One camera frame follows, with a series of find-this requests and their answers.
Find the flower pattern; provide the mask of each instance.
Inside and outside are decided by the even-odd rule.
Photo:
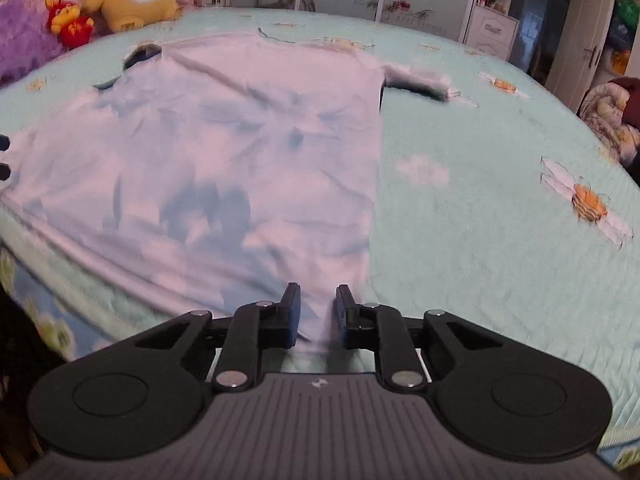
[[[114,342],[53,296],[5,247],[0,248],[0,283],[33,321],[40,338],[66,360]]]

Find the door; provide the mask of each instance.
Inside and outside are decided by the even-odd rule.
[[[614,0],[571,0],[546,89],[577,112],[591,85]]]

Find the white dresser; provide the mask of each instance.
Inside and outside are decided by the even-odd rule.
[[[466,35],[466,44],[504,61],[509,59],[520,22],[488,7],[477,6]]]

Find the door handle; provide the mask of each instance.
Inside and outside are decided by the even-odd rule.
[[[487,23],[484,28],[492,34],[500,34],[502,32],[501,28],[490,25],[489,23]]]
[[[591,68],[593,66],[593,57],[596,55],[596,50],[598,49],[597,46],[594,46],[593,48],[584,48],[583,50],[585,52],[591,52],[591,57],[589,58],[589,68]]]

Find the circular pad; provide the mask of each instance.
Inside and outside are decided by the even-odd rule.
[[[595,450],[611,417],[603,384],[542,352],[502,350],[468,352],[437,386],[434,400],[453,433],[519,462]]]
[[[145,402],[149,388],[140,379],[123,374],[107,374],[76,388],[76,406],[89,415],[116,416],[132,412]]]
[[[105,359],[98,352],[56,368],[30,395],[34,430],[57,450],[91,460],[131,458],[173,442],[204,402],[200,383],[163,353]]]
[[[528,374],[498,379],[491,394],[499,406],[522,416],[550,415],[566,401],[564,388],[553,379]]]

